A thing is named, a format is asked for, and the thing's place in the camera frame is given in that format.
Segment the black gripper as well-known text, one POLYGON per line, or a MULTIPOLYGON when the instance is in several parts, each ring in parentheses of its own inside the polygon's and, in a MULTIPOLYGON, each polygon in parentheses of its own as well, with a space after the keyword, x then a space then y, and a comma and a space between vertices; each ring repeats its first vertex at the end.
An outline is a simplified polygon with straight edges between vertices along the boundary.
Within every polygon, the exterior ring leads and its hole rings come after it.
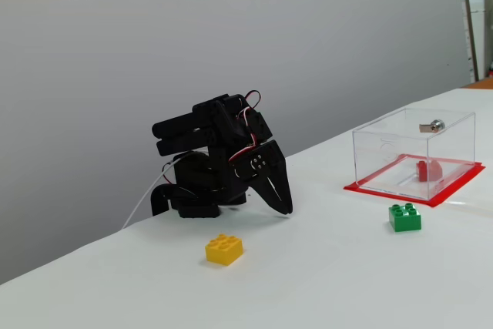
POLYGON ((275 140, 256 147, 250 155, 233 162, 237 177, 283 215, 292 214, 293 201, 286 160, 275 140))

